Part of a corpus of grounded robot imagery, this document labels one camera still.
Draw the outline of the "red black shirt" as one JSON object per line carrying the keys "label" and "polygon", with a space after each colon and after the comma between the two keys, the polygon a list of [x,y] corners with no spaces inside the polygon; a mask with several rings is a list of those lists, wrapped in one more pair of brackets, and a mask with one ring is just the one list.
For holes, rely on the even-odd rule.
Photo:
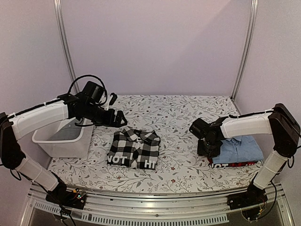
{"label": "red black shirt", "polygon": [[213,160],[208,158],[210,168],[237,168],[244,166],[252,166],[255,165],[258,161],[247,161],[247,162],[236,162],[236,163],[213,163]]}

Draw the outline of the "light blue shirt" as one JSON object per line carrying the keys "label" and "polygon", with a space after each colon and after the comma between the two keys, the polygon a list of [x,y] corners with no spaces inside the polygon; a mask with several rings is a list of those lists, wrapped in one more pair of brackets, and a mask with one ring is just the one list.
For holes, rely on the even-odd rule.
{"label": "light blue shirt", "polygon": [[238,136],[222,141],[220,154],[212,158],[214,164],[241,163],[263,160],[263,153],[252,136]]}

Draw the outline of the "black white plaid shirt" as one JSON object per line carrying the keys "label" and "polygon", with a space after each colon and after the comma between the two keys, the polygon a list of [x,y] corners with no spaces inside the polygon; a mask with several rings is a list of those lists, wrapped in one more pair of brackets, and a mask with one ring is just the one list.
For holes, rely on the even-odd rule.
{"label": "black white plaid shirt", "polygon": [[160,137],[155,131],[124,127],[113,135],[113,142],[107,154],[107,164],[132,169],[155,170]]}

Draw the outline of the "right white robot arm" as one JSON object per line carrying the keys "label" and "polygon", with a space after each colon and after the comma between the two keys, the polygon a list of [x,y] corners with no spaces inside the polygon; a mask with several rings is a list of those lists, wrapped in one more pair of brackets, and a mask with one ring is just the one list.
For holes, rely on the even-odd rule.
{"label": "right white robot arm", "polygon": [[220,117],[207,123],[196,119],[189,131],[198,138],[197,153],[210,160],[213,166],[237,167],[263,160],[263,154],[253,135],[273,136],[274,146],[264,166],[245,192],[243,201],[254,205],[261,198],[261,191],[294,156],[299,148],[301,128],[283,104],[241,116]]}

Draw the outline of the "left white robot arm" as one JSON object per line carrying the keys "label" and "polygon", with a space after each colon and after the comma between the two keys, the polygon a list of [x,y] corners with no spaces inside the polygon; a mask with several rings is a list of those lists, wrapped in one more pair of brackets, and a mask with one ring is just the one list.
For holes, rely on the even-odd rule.
{"label": "left white robot arm", "polygon": [[52,191],[59,204],[66,204],[70,194],[62,187],[65,183],[39,163],[27,156],[18,141],[25,135],[49,124],[76,118],[88,119],[95,126],[120,128],[127,125],[122,111],[115,111],[83,94],[69,93],[57,99],[26,109],[19,113],[0,114],[0,159],[2,165],[25,175],[29,180]]}

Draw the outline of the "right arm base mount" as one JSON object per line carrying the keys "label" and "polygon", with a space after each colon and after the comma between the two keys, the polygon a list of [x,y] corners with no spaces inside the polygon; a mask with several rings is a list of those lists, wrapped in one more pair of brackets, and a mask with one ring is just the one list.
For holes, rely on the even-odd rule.
{"label": "right arm base mount", "polygon": [[265,189],[250,185],[245,192],[228,195],[227,205],[231,210],[242,209],[244,219],[255,221],[266,209],[267,200]]}

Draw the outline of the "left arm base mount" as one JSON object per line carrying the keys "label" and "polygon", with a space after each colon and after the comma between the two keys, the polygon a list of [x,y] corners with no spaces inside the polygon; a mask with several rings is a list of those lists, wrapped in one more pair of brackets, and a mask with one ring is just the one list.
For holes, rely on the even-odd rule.
{"label": "left arm base mount", "polygon": [[85,191],[80,191],[78,188],[69,191],[65,184],[59,184],[53,191],[48,191],[46,195],[48,202],[79,210],[84,209],[86,198]]}

